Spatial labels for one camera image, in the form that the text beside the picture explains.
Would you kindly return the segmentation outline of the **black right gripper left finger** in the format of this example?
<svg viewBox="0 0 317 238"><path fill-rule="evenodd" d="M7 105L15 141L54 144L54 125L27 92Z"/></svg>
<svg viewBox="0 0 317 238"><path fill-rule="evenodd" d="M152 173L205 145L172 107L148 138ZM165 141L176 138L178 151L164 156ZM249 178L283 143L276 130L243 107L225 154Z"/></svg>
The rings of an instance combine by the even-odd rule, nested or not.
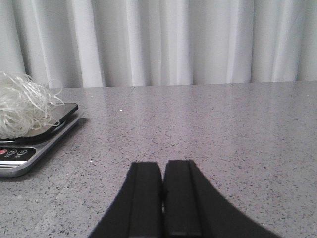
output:
<svg viewBox="0 0 317 238"><path fill-rule="evenodd" d="M162 179L156 162L133 162L91 238L161 238Z"/></svg>

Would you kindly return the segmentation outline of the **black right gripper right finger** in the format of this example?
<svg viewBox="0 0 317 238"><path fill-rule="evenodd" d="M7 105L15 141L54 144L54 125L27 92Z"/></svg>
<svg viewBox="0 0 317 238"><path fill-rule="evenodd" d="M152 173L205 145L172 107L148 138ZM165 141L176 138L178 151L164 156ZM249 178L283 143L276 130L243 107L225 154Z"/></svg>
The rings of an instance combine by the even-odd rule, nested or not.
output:
<svg viewBox="0 0 317 238"><path fill-rule="evenodd" d="M276 238L228 202L193 161L170 160L163 182L167 238Z"/></svg>

